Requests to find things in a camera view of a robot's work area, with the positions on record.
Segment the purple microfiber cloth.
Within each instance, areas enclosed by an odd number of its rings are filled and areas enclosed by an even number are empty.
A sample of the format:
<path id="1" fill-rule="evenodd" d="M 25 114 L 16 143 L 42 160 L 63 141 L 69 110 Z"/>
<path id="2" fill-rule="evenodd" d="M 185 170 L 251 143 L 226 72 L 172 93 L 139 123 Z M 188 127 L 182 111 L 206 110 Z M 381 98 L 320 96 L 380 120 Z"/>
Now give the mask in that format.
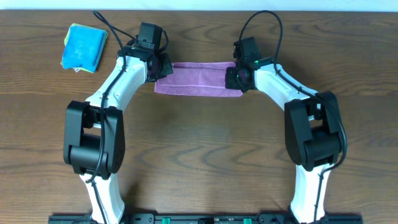
<path id="1" fill-rule="evenodd" d="M 225 74 L 234 62 L 174 62 L 173 73 L 155 82 L 154 91 L 164 95 L 240 97 L 241 90 L 225 88 Z"/>

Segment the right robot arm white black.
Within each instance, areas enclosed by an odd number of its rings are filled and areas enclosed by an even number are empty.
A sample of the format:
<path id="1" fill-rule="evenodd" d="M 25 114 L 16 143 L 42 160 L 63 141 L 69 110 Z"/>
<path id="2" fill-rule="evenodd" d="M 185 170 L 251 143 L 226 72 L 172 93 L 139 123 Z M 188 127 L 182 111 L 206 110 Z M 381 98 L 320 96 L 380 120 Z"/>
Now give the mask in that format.
<path id="1" fill-rule="evenodd" d="M 290 210 L 298 223 L 324 219 L 328 178 L 347 148 L 336 96 L 304 86 L 271 58 L 228 67 L 225 82 L 227 89 L 259 90 L 283 110 L 285 146 L 296 166 Z"/>

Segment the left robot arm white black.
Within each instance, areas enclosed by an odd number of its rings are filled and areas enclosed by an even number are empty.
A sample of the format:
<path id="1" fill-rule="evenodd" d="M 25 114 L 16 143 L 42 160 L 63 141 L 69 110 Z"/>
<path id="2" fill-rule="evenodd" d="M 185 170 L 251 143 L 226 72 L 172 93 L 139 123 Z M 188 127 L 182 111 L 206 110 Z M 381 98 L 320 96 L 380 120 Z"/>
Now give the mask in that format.
<path id="1" fill-rule="evenodd" d="M 63 159 L 84 182 L 92 212 L 83 223 L 120 223 L 125 204 L 118 171 L 126 143 L 124 111 L 145 83 L 172 73 L 165 52 L 126 46 L 100 88 L 85 101 L 71 101 L 66 109 Z"/>

